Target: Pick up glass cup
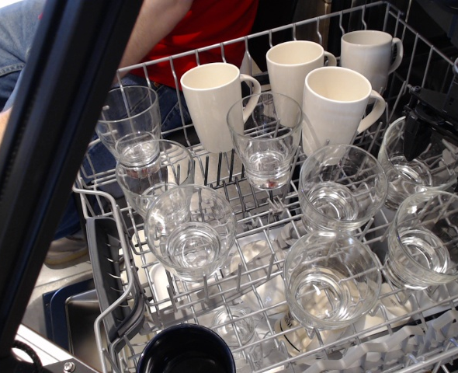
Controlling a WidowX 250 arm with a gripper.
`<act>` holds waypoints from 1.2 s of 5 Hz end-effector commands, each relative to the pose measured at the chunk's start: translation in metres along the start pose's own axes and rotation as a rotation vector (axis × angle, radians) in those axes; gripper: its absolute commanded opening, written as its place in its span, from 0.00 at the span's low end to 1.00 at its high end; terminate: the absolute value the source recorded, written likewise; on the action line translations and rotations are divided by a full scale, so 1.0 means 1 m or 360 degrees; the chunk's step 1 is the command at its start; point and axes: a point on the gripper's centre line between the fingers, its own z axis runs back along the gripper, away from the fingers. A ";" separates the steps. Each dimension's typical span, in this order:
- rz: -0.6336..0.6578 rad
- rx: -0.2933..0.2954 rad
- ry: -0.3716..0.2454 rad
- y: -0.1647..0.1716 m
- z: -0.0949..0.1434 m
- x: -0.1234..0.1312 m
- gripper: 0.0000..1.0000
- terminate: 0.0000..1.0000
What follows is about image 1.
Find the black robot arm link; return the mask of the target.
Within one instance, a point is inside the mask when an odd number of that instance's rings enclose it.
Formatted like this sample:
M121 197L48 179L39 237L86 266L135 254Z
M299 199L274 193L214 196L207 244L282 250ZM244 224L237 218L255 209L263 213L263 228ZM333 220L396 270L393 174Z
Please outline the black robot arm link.
M0 148L0 366L71 193L139 1L49 1Z

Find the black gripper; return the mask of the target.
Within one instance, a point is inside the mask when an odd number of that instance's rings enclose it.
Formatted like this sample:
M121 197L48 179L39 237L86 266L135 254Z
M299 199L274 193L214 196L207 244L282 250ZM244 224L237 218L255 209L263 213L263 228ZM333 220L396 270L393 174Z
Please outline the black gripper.
M422 86L419 99L431 115L458 131L458 1L412 1L408 11L415 70L421 74L413 81ZM404 122L404 157L419 157L431 136L427 123L410 112ZM458 177L454 190L458 193Z

